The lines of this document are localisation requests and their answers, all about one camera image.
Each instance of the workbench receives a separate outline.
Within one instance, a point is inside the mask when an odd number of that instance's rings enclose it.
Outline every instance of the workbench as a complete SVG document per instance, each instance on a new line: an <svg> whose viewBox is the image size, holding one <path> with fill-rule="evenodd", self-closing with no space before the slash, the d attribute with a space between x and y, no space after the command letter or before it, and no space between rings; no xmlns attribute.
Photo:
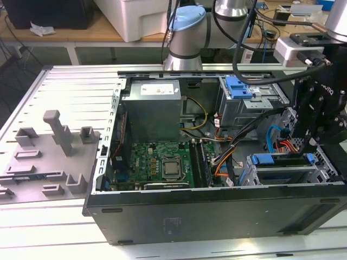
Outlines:
<svg viewBox="0 0 347 260"><path fill-rule="evenodd" d="M298 70L278 64L239 67L257 72L285 70L286 74ZM38 134L52 133L41 117L46 109L58 109L62 124L69 125L71 132L88 125L102 134L118 71L161 69L153 64L55 66L41 71L0 130L0 172L17 146L14 136L20 127L32 126ZM204 64L203 70L232 71L232 67ZM289 254L286 259L290 260L344 259L347 254L347 211L307 236L110 246L93 218L82 215L83 204L84 199L71 199L0 205L1 259L272 259L281 253Z"/></svg>
<svg viewBox="0 0 347 260"><path fill-rule="evenodd" d="M275 10L280 2L266 2L268 10L261 10L267 12ZM267 16L273 17L274 11L267 12ZM6 26L5 15L3 13L0 17L0 37L6 46L13 47L17 57L21 54L15 47L21 47L21 44L13 37L11 32ZM303 18L290 17L290 21L302 21ZM79 65L80 61L76 53L76 48L80 47L109 47L111 56L115 58L114 48L119 47L161 47L164 34L154 34L141 38L136 42L124 42L118 32L112 27L107 18L99 11L95 12L93 22L87 30L72 30L72 29L56 29L53 35L39 37L32 33L30 30L17 30L11 24L11 30L27 47L64 47L67 49L71 64ZM272 26L265 24L265 29L273 29ZM279 26L281 36L288 36L292 33L310 33L314 32L313 29L305 29L300 25L286 25ZM254 27L253 33L250 38L246 39L246 45L257 47L261 42L261 30L259 27Z"/></svg>

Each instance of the white cable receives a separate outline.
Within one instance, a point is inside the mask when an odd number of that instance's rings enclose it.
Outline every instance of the white cable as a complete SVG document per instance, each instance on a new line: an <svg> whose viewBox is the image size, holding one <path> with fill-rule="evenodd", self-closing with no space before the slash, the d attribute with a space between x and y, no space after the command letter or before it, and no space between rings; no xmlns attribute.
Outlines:
<svg viewBox="0 0 347 260"><path fill-rule="evenodd" d="M25 68L26 68L26 66L27 66L27 62L28 62L28 60L29 60L30 53L33 51L33 49L34 49L34 47L32 47L31 50L28 52L28 57L27 57L27 59L26 59L25 62L24 62L24 70L25 70Z"/></svg>
<svg viewBox="0 0 347 260"><path fill-rule="evenodd" d="M188 133L186 133L184 131L182 131L182 132L184 134L186 134L187 136L193 138L193 139L210 140L210 141L213 141L213 142L224 142L224 140L216 140L216 139L212 139L212 138L208 138L208 137L199 137L199 138L197 138L197 137L194 137L194 136L192 136L192 135L190 135L190 134L188 134Z"/></svg>

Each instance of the wooden tabletop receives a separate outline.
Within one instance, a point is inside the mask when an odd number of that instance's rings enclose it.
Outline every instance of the wooden tabletop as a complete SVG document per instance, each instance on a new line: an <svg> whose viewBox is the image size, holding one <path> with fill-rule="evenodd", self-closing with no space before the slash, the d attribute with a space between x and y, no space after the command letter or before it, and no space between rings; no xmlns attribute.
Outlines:
<svg viewBox="0 0 347 260"><path fill-rule="evenodd" d="M266 13L267 16L273 17L274 9L278 7L278 2L266 2L269 11ZM15 41L15 38L9 31L5 23L5 13L0 17L0 36L4 41ZM290 21L302 21L302 18L289 18ZM95 12L93 22L87 30L72 30L72 29L56 29L56 33L52 35L46 35L39 37L32 33L30 30L17 30L10 23L11 29L14 34L21 41L45 41L45 42L122 42L123 39L114 29L107 18L100 12ZM265 24L266 29L272 29L273 26ZM281 36L288 36L292 33L310 33L314 32L314 29L305 29L301 25L286 25L278 26L281 32ZM163 40L164 34L154 34L150 36L145 36L141 38L143 42L161 42ZM246 43L260 43L261 41L261 30L259 27L254 27L252 36L246 40Z"/></svg>

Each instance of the desk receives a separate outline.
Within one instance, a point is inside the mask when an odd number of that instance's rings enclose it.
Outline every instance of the desk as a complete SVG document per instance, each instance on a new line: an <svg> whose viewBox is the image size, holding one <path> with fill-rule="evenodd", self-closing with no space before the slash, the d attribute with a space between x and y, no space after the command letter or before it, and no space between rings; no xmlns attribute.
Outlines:
<svg viewBox="0 0 347 260"><path fill-rule="evenodd" d="M268 10L274 10L279 3L266 2ZM268 12L268 16L272 17L273 13ZM5 14L0 18L0 37L6 46L20 47L20 43L16 41L4 21ZM302 18L290 17L290 20L299 21ZM71 64L79 65L80 61L76 54L76 47L110 47L111 55L115 57L114 47L161 47L164 34L154 34L141 38L136 42L124 42L118 32L112 27L107 18L100 12L95 12L94 20L87 30L72 29L56 29L53 35L39 37L30 30L17 30L11 24L14 34L28 47L65 47L68 51ZM281 36L287 36L291 33L313 32L315 30L306 30L303 26L286 25L278 27ZM246 40L246 44L256 47L261 41L261 30L255 27L252 36Z"/></svg>

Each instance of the white plastic box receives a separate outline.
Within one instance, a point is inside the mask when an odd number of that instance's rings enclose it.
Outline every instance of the white plastic box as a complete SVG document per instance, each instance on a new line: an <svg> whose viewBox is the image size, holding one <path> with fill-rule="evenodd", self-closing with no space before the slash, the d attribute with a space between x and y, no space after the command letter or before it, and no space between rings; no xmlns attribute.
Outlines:
<svg viewBox="0 0 347 260"><path fill-rule="evenodd" d="M165 33L169 0L94 0L125 42ZM172 1L174 10L176 0Z"/></svg>

